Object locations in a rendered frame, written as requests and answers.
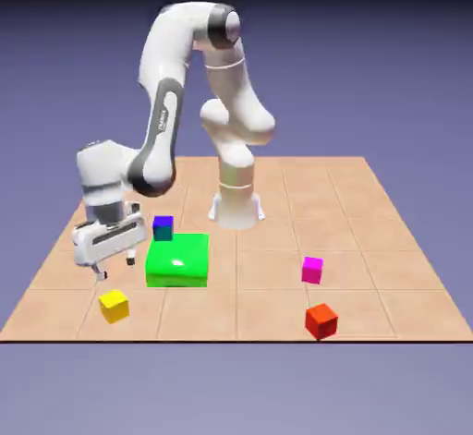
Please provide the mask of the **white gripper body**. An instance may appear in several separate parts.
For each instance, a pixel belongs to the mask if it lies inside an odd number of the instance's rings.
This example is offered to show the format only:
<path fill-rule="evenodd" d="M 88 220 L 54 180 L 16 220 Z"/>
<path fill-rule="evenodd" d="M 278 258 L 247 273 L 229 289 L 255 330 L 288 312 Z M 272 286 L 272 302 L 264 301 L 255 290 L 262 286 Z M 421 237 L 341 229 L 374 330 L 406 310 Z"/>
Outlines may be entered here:
<path fill-rule="evenodd" d="M 76 226 L 72 232 L 74 259 L 79 266 L 92 266 L 109 257 L 134 248 L 145 239 L 145 222 L 138 211 L 119 224 L 98 221 Z"/>

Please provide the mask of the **small yellow cube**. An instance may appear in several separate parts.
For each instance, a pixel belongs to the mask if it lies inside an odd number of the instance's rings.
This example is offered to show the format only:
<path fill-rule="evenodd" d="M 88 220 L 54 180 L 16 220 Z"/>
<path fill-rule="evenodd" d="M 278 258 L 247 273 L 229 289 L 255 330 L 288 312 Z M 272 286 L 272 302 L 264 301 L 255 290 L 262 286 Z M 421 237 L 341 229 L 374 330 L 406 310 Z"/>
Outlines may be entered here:
<path fill-rule="evenodd" d="M 127 296 L 119 289 L 113 289 L 100 295 L 99 304 L 108 323 L 115 323 L 129 316 Z"/>

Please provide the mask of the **large green box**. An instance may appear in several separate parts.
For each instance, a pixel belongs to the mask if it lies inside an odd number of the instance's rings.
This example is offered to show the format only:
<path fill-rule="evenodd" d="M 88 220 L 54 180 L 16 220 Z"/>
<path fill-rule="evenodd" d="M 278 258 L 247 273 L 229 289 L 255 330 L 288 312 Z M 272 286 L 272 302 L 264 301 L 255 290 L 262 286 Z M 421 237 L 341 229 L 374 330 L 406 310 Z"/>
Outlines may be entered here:
<path fill-rule="evenodd" d="M 152 240 L 145 261 L 148 287 L 206 287 L 208 234 L 178 233 L 170 241 Z"/>

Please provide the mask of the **small red cube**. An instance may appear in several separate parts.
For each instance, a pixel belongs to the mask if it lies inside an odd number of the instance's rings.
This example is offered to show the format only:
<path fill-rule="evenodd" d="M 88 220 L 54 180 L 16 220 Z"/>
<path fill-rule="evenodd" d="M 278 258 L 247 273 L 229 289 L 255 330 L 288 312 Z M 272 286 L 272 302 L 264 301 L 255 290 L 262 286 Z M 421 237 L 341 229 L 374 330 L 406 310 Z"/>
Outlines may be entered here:
<path fill-rule="evenodd" d="M 338 315 L 325 303 L 306 310 L 306 330 L 318 341 L 334 335 L 337 325 Z"/>

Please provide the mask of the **small magenta cube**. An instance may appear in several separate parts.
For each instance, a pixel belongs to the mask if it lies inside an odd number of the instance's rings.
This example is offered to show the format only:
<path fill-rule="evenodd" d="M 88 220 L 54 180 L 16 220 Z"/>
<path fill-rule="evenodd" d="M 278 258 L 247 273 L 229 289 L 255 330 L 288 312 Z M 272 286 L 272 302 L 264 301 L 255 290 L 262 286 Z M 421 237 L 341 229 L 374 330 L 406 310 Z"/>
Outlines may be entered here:
<path fill-rule="evenodd" d="M 308 284 L 321 282 L 323 259 L 306 256 L 303 259 L 301 281 Z"/>

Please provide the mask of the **small blue cube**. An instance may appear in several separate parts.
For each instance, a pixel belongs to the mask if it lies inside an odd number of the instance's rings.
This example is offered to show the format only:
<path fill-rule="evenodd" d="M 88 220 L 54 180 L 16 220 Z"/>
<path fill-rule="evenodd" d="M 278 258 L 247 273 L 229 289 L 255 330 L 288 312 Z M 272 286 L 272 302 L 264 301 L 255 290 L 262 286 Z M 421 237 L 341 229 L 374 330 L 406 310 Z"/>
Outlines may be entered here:
<path fill-rule="evenodd" d="M 154 241 L 171 241 L 174 234 L 174 217 L 172 215 L 156 215 L 152 221 Z"/>

